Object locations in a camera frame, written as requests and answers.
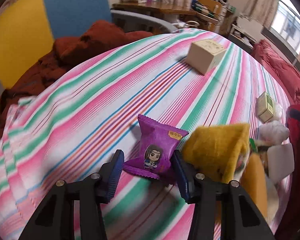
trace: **small green box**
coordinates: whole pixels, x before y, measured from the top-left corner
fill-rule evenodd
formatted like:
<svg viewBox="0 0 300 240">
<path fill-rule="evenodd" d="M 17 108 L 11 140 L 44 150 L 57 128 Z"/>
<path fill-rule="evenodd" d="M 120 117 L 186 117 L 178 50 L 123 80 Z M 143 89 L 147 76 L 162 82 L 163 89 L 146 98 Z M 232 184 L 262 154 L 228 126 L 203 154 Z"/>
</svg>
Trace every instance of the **small green box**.
<svg viewBox="0 0 300 240">
<path fill-rule="evenodd" d="M 262 122 L 268 122 L 274 116 L 273 100 L 267 92 L 258 98 L 258 116 Z"/>
</svg>

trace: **orange object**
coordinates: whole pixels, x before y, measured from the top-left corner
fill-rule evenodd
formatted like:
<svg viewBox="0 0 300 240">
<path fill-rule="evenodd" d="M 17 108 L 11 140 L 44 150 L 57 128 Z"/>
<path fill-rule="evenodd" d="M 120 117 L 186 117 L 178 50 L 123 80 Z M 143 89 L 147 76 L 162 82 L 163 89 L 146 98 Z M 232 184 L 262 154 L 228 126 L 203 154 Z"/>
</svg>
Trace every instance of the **orange object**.
<svg viewBox="0 0 300 240">
<path fill-rule="evenodd" d="M 198 0 L 199 3 L 206 6 L 210 11 L 216 14 L 216 18 L 219 19 L 219 15 L 221 13 L 222 4 L 214 1 L 214 0 Z M 208 31 L 213 32 L 216 28 L 215 24 L 211 24 L 208 26 Z"/>
<path fill-rule="evenodd" d="M 266 176 L 260 157 L 252 153 L 241 177 L 241 186 L 249 194 L 261 214 L 267 217 Z"/>
</svg>

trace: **cartoon character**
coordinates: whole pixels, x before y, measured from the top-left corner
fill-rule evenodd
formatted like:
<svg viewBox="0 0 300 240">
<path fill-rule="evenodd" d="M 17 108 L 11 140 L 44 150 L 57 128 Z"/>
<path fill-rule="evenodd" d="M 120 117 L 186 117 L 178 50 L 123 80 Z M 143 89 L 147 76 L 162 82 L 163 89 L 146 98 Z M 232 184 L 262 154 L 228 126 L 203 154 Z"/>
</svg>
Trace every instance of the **cartoon character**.
<svg viewBox="0 0 300 240">
<path fill-rule="evenodd" d="M 150 144 L 145 152 L 144 168 L 153 170 L 156 167 L 158 167 L 158 162 L 160 160 L 162 153 L 163 153 L 162 148 L 154 144 Z"/>
</svg>

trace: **blue wall panel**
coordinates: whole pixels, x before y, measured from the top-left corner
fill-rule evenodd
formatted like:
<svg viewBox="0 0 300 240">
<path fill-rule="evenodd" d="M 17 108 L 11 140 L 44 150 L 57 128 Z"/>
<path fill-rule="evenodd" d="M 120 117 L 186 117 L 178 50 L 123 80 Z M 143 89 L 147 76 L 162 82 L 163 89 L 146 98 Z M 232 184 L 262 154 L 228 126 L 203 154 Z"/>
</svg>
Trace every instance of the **blue wall panel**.
<svg viewBox="0 0 300 240">
<path fill-rule="evenodd" d="M 44 0 L 54 38 L 80 36 L 96 20 L 111 22 L 108 0 Z"/>
</svg>

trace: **striped bedsheet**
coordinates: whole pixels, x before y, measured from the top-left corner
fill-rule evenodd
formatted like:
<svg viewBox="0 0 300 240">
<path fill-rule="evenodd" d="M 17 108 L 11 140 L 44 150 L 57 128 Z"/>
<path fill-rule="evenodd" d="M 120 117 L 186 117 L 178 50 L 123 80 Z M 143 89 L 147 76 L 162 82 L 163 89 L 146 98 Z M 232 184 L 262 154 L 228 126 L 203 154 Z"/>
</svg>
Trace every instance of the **striped bedsheet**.
<svg viewBox="0 0 300 240">
<path fill-rule="evenodd" d="M 202 39 L 227 48 L 205 76 L 184 62 L 190 44 Z M 126 160 L 136 156 L 139 113 L 190 133 L 200 125 L 248 122 L 250 136 L 257 138 L 256 101 L 263 91 L 286 111 L 284 91 L 256 60 L 227 39 L 197 29 L 149 37 L 81 63 L 38 97 L 23 98 L 9 110 L 0 141 L 0 236 L 18 239 L 58 179 L 82 180 L 116 149 Z M 290 176 L 278 186 L 273 232 L 289 190 Z M 193 211 L 175 186 L 125 172 L 115 197 L 102 206 L 109 240 L 187 239 Z M 80 239 L 78 203 L 74 226 Z M 216 224 L 214 238 L 219 236 Z"/>
</svg>

